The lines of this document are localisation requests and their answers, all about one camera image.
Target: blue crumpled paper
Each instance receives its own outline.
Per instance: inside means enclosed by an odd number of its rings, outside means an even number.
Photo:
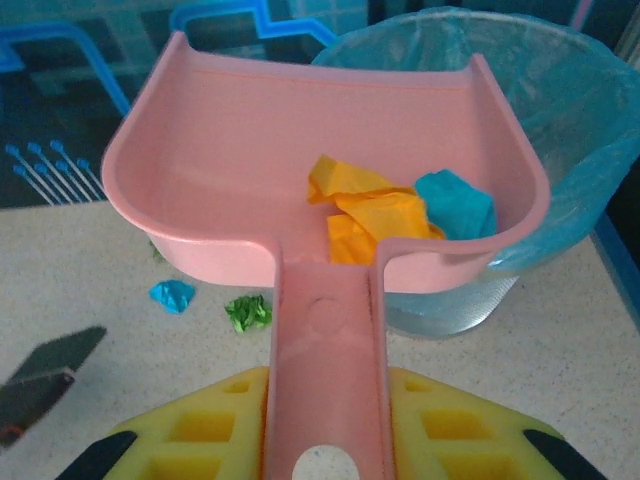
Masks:
[[[160,282],[149,290],[152,300],[164,305],[168,313],[182,313],[196,294],[196,289],[180,280]]]
[[[427,204],[429,221],[444,230],[447,240],[473,240],[496,234],[493,198],[452,171],[428,173],[416,182],[415,189]]]

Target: plastic bin liner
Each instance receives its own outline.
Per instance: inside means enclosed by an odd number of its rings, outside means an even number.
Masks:
[[[640,154],[640,74],[568,27],[454,7],[351,32],[313,63],[447,71],[464,68],[476,52],[487,59],[552,186],[543,224],[501,251],[486,272],[512,277],[567,250],[595,226]]]

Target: pink dustpan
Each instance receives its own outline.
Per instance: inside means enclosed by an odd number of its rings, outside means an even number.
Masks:
[[[450,169],[495,201],[499,233],[392,238],[372,267],[331,265],[329,206],[307,204],[321,154],[398,185]],[[384,291],[473,279],[531,233],[549,204],[533,149],[485,60],[460,72],[276,64],[199,53],[173,34],[103,164],[109,200],[204,281],[276,288],[264,477],[308,448],[394,478]]]

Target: orange paper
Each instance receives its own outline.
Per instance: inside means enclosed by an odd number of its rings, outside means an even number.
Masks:
[[[379,241],[390,237],[444,239],[412,187],[397,187],[371,170],[320,157],[309,174],[309,203],[344,212],[327,219],[332,263],[370,265]]]

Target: countertop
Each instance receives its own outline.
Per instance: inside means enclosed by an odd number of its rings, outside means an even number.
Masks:
[[[0,269],[0,379],[38,343],[108,329],[77,383],[0,457],[2,479],[54,479],[118,423],[268,364],[270,329],[239,335],[223,310],[248,290],[192,281],[187,311],[164,313],[149,288],[186,277],[154,261],[144,233],[107,203],[0,211]],[[610,480],[630,480],[640,479],[638,337],[585,240],[523,277],[478,328],[443,341],[389,333],[387,345],[390,365],[537,417]]]

